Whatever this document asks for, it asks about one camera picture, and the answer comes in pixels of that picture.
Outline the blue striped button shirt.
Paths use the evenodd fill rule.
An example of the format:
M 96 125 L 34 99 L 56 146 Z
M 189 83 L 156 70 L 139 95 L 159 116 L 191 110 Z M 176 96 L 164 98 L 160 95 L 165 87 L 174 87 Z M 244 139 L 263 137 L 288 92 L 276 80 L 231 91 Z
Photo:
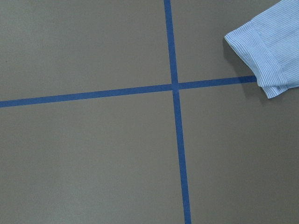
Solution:
M 282 0 L 224 39 L 254 73 L 267 98 L 299 85 L 299 2 Z

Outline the crossing blue tape strip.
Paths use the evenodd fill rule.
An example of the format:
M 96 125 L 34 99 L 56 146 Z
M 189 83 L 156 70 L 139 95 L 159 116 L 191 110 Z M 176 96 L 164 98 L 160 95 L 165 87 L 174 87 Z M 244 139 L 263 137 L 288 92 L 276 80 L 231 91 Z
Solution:
M 6 108 L 6 107 L 23 106 L 23 105 L 56 103 L 56 102 L 84 100 L 84 99 L 92 99 L 92 98 L 106 98 L 106 97 L 114 97 L 114 96 L 126 96 L 126 95 L 163 92 L 163 91 L 178 91 L 183 89 L 204 88 L 204 87 L 231 85 L 231 84 L 246 84 L 246 83 L 254 83 L 254 82 L 256 82 L 255 76 L 231 77 L 231 78 L 221 78 L 221 79 L 185 82 L 185 83 L 177 83 L 177 84 L 162 84 L 162 85 L 142 86 L 142 87 L 114 89 L 114 90 L 105 90 L 105 91 L 73 93 L 73 94 L 56 95 L 56 96 L 5 100 L 0 102 L 0 106 L 1 108 Z

